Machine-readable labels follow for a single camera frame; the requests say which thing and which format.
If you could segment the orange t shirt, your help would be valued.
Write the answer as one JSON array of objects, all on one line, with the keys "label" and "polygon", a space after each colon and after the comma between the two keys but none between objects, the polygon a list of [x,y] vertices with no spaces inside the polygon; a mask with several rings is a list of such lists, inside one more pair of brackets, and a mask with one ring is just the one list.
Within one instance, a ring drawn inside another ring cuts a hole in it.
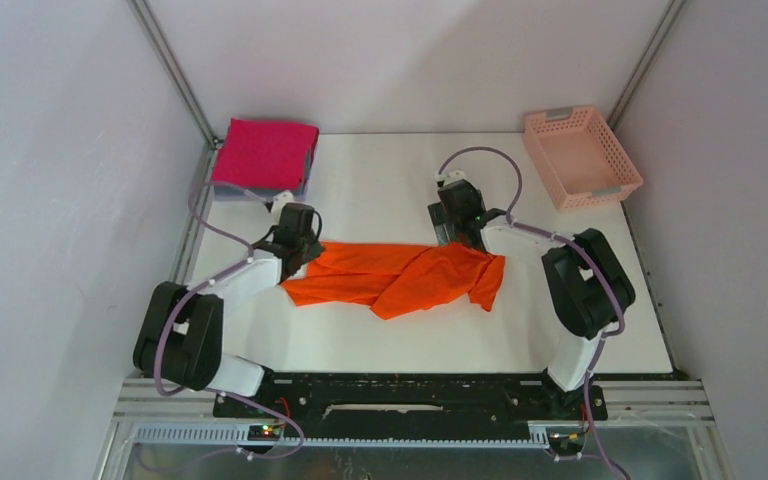
[{"label": "orange t shirt", "polygon": [[303,277],[282,288],[295,305],[363,305],[382,320],[430,310],[463,296],[486,312],[503,283],[506,258],[458,243],[444,246],[327,242]]}]

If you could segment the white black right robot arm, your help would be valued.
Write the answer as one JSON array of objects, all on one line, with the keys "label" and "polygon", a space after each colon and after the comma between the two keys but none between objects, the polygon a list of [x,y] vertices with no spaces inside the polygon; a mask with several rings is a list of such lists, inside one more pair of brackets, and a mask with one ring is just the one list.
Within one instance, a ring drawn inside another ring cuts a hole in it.
[{"label": "white black right robot arm", "polygon": [[539,264],[556,318],[565,329],[543,372],[545,411],[566,418],[582,403],[611,326],[624,326],[636,292],[605,235],[596,229],[568,238],[487,209],[466,179],[438,179],[439,201],[428,207],[437,233],[465,247],[521,264]]}]

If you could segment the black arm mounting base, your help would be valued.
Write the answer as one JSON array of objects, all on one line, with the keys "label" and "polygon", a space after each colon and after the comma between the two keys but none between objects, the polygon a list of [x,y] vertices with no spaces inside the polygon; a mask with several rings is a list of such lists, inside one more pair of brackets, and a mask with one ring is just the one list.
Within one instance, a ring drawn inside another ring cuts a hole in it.
[{"label": "black arm mounting base", "polygon": [[545,373],[279,372],[253,399],[288,415],[310,443],[527,441],[541,422],[608,417],[600,387],[564,392]]}]

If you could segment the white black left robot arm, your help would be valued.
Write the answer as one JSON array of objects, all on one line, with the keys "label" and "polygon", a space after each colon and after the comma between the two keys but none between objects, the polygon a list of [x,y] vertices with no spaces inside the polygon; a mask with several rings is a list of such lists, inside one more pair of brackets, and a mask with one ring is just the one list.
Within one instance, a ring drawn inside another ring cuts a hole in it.
[{"label": "white black left robot arm", "polygon": [[325,250],[323,222],[312,206],[273,201],[276,220],[244,257],[194,286],[172,281],[157,285],[137,336],[133,363],[151,375],[164,397],[184,390],[237,395],[252,416],[276,403],[275,388],[263,380],[267,368],[225,351],[224,315],[277,287]]}]

